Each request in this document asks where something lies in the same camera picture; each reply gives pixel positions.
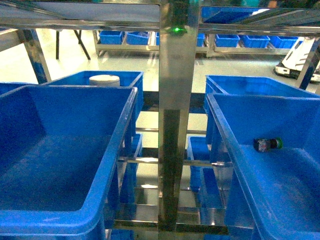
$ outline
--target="small cylindrical object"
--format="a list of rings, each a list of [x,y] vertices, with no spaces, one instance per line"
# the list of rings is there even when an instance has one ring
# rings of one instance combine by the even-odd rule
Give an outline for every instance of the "small cylindrical object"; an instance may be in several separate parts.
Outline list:
[[[257,138],[253,140],[253,147],[259,153],[268,152],[270,149],[281,149],[283,147],[283,142],[280,137],[266,139]]]
[[[89,78],[89,84],[102,87],[120,87],[120,78],[116,75],[95,75]]]

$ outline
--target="metal shelf rail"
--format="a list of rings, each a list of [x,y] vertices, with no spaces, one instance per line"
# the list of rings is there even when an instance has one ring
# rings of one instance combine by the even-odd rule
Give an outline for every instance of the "metal shelf rail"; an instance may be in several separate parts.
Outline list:
[[[239,7],[235,0],[20,0],[0,1],[0,25],[16,29],[72,29],[160,32],[158,93],[158,206],[123,205],[116,228],[158,231],[158,238],[178,239],[181,233],[227,234],[224,210],[206,208],[210,222],[199,220],[199,208],[179,208],[180,181],[185,160],[185,143],[198,31],[207,34],[281,35],[320,37],[319,10],[308,5],[281,7],[233,24],[202,23],[201,7]],[[265,8],[268,1],[258,5]],[[41,46],[34,30],[22,30],[39,83],[50,81]],[[319,62],[315,41],[297,84],[305,89]]]

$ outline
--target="metal shelving rack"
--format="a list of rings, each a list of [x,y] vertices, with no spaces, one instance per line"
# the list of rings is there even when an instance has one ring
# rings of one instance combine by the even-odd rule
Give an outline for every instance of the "metal shelving rack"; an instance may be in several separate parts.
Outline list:
[[[50,81],[35,28],[72,30],[117,30],[160,32],[158,112],[158,159],[120,159],[125,163],[158,164],[158,206],[124,204],[116,215],[115,228],[157,231],[159,239],[179,238],[176,233],[227,234],[223,225],[224,209],[206,208],[207,222],[200,222],[200,209],[179,208],[180,181],[183,165],[212,166],[209,163],[185,160],[185,143],[198,31],[207,34],[282,35],[318,38],[307,57],[297,80],[297,86],[305,89],[320,58],[318,27],[320,10],[274,9],[234,24],[202,23],[201,7],[235,6],[235,1],[220,0],[40,0],[0,1],[0,25],[23,29],[0,34],[2,48],[11,46],[2,42],[24,43],[39,83]],[[154,6],[159,21],[134,21],[123,15],[123,20],[100,18],[97,13],[107,13],[114,5],[121,9]],[[134,216],[128,214],[134,210]]]
[[[101,44],[97,31],[93,31],[93,39],[95,51],[98,56],[104,51],[130,51],[130,52],[159,52],[159,46],[156,45],[155,32],[152,32],[148,41],[148,45],[130,45],[127,44],[127,35],[123,38],[122,44]],[[206,54],[208,48],[205,46],[197,46],[195,49],[197,54]]]

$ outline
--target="warehouse shelf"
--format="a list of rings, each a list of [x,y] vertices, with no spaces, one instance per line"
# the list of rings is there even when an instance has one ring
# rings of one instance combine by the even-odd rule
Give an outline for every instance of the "warehouse shelf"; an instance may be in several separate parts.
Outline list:
[[[150,158],[120,159],[119,182],[123,178],[126,161],[139,164],[158,164],[158,206],[145,204],[122,204],[116,215],[115,228],[143,229],[158,231],[159,239],[173,239],[177,233],[208,233],[227,235],[224,226],[224,209],[179,207],[180,180],[183,165],[210,166],[208,162],[185,161],[185,142],[188,132],[188,116],[192,108],[190,101],[194,73],[195,53],[255,54],[257,49],[248,50],[241,45],[228,49],[215,47],[214,34],[265,35],[320,37],[319,10],[307,10],[311,6],[285,6],[288,9],[273,9],[232,24],[203,23],[199,19],[201,7],[241,7],[234,0],[168,1],[168,0],[84,0],[64,1],[4,1],[0,7],[0,25],[6,28],[22,29],[14,33],[10,44],[24,43],[39,83],[50,81],[50,75],[44,61],[43,52],[35,30],[36,28],[91,30],[96,52],[101,51],[141,51],[159,52],[159,92],[157,106],[151,111],[159,112],[158,159]],[[267,7],[260,1],[259,8]],[[102,45],[96,31],[160,32],[161,48],[155,43],[141,45]],[[209,47],[196,48],[197,33],[212,35]],[[319,62],[319,41],[315,41],[305,66],[297,80],[297,86],[306,88]],[[285,49],[269,46],[259,54],[286,54]],[[197,216],[201,212],[207,215],[207,221],[201,222]]]

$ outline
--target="metal post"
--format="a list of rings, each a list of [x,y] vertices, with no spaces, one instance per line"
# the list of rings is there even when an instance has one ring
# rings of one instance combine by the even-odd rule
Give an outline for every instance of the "metal post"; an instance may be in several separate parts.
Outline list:
[[[160,4],[158,230],[171,239],[177,223],[199,21],[196,0]],[[169,236],[163,231],[172,232]]]
[[[84,43],[82,42],[79,33],[77,32],[77,30],[73,30],[73,31],[74,31],[74,34],[76,35],[76,37],[78,38],[78,42],[79,42],[82,50],[84,51],[84,54],[86,55],[86,58],[87,58],[88,60],[91,60],[90,55],[89,55],[89,53],[88,53],[88,51],[87,51]]]
[[[312,75],[314,74],[320,60],[320,38],[316,38],[313,42],[311,50],[303,65],[302,71],[295,83],[295,86],[306,90]]]
[[[21,43],[24,43],[38,83],[43,84],[51,81],[48,66],[36,30],[19,30],[18,35]]]
[[[96,52],[96,55],[99,57],[100,51],[99,51],[99,49],[97,49],[97,45],[98,45],[98,34],[97,34],[97,31],[93,30],[92,34],[93,34],[95,52]]]
[[[317,89],[316,89],[316,91],[315,91],[315,94],[320,95],[320,85],[317,87]]]
[[[55,32],[55,59],[59,60],[60,32]]]
[[[82,35],[82,30],[79,30],[79,37],[81,39],[81,35]]]

